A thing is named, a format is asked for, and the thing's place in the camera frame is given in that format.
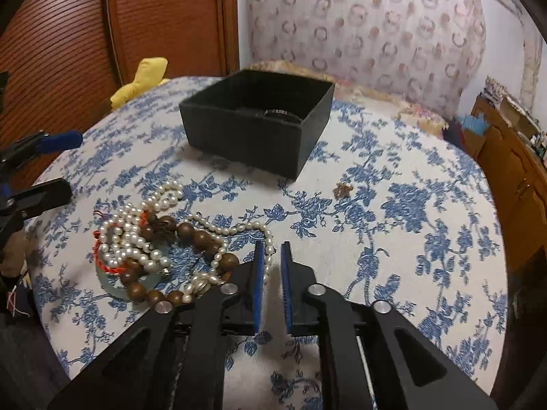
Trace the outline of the black jewelry box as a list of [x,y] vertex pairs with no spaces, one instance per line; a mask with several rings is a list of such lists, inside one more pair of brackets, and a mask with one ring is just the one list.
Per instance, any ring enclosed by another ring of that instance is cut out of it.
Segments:
[[330,119],[335,85],[245,69],[179,104],[189,144],[296,180]]

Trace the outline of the circle patterned sheer curtain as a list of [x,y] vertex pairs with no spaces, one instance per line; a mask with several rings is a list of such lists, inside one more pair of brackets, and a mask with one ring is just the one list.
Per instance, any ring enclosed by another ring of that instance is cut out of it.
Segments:
[[481,0],[248,0],[251,53],[453,116],[486,45]]

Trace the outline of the blue plastic bag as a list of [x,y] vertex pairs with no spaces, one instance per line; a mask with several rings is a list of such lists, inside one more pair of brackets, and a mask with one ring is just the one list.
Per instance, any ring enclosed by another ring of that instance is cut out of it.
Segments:
[[463,131],[473,132],[477,136],[482,136],[491,126],[491,124],[485,119],[483,113],[479,113],[477,116],[457,116],[456,122],[460,125]]

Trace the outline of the pink floral bedspread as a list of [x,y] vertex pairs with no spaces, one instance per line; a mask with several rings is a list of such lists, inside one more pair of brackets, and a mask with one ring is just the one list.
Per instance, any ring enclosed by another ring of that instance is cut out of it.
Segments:
[[287,61],[262,61],[251,64],[246,69],[285,73],[332,82],[335,85],[336,100],[349,102],[363,109],[378,110],[380,114],[392,120],[400,120],[407,125],[417,127],[439,140],[443,139],[443,132],[449,127],[442,116],[420,104],[406,101],[402,95],[376,91],[366,85],[344,81]]

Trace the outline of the blue floral white blanket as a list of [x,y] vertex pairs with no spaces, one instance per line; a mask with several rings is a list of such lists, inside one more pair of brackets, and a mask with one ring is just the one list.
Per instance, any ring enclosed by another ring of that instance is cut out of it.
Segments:
[[[66,179],[74,195],[29,227],[37,310],[65,373],[77,376],[141,316],[97,279],[95,209],[140,205],[173,179],[175,218],[198,213],[235,230],[227,248],[241,261],[261,236],[244,224],[259,221],[319,282],[356,303],[391,303],[489,392],[504,345],[507,281],[496,209],[477,163],[378,110],[335,101],[298,180],[282,180],[189,146],[179,104],[208,84],[178,78],[134,99],[43,174]],[[336,199],[341,181],[353,190]]]

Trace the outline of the cream lace side curtain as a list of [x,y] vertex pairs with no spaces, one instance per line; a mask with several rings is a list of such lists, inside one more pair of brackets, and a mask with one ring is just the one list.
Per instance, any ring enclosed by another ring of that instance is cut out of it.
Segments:
[[542,63],[543,38],[535,21],[525,8],[521,9],[519,20],[523,29],[524,68],[520,89],[520,100],[532,112],[536,97],[539,68]]

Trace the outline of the cardboard box on cabinet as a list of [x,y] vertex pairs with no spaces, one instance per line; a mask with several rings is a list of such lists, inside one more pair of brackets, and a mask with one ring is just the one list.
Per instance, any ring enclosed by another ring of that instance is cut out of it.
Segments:
[[541,132],[539,125],[532,116],[522,107],[512,95],[506,95],[499,105],[499,113],[509,122],[509,125],[518,132],[523,133],[526,138],[531,138]]

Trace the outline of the wooden sideboard cabinet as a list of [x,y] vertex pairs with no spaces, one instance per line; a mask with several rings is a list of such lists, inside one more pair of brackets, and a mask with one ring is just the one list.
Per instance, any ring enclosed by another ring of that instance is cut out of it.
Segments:
[[546,169],[486,98],[477,97],[471,116],[488,127],[481,135],[463,131],[465,151],[486,175],[513,273],[546,247]]

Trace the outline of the wooden louvered wardrobe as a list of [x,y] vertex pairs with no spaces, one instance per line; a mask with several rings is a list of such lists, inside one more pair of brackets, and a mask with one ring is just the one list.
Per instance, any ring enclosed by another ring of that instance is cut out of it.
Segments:
[[237,0],[1,0],[1,143],[85,132],[139,62],[166,74],[224,76],[239,66]]

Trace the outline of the red cord jade pendant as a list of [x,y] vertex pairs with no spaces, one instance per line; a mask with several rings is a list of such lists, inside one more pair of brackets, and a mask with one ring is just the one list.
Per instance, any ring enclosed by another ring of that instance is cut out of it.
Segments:
[[103,289],[126,302],[143,303],[170,275],[169,257],[152,243],[149,214],[125,205],[113,214],[95,209],[95,272]]

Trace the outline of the yellow plush toy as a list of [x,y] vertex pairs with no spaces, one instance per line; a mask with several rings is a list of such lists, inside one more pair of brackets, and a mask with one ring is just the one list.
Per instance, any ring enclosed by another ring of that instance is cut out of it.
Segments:
[[143,58],[138,64],[133,81],[123,85],[109,99],[110,108],[116,110],[137,96],[169,82],[164,77],[168,64],[165,57]]

